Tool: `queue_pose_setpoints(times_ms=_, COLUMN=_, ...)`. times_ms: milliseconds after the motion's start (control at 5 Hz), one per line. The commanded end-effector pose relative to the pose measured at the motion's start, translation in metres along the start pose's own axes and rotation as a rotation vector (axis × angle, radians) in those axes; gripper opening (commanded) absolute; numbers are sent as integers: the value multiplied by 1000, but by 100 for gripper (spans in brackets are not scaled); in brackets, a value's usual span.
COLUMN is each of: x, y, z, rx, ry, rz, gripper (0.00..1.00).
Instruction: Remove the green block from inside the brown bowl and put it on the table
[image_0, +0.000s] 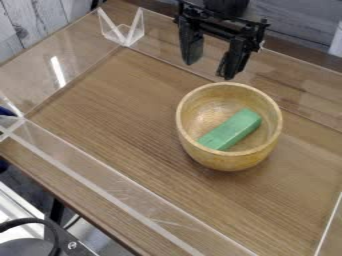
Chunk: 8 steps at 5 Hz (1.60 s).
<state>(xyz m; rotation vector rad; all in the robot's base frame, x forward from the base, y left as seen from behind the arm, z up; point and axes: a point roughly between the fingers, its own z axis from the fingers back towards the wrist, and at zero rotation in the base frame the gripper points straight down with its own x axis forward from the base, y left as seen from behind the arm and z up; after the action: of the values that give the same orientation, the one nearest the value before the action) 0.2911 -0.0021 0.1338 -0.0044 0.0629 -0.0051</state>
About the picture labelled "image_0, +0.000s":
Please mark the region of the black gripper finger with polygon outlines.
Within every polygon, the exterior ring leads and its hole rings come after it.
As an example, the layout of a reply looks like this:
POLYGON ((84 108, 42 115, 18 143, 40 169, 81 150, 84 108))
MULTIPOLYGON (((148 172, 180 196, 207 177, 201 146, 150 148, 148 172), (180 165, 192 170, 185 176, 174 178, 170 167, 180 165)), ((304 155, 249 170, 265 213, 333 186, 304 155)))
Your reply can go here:
POLYGON ((251 55, 249 43, 244 38, 235 37, 229 41, 229 49, 224 53, 216 69, 216 75, 231 80, 243 71, 251 55))
POLYGON ((182 61, 192 65, 203 55, 204 37, 197 27, 186 20, 178 21, 178 43, 182 61))

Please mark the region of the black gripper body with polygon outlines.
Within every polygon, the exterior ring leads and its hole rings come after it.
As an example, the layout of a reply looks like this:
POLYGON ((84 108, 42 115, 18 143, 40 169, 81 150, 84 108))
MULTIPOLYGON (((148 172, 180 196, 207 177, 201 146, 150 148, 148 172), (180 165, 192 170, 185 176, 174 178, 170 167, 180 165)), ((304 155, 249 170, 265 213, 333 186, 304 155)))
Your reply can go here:
POLYGON ((248 11, 251 0, 176 0, 177 17, 188 18, 205 33, 232 40, 243 38, 252 52, 264 43, 269 22, 248 11))

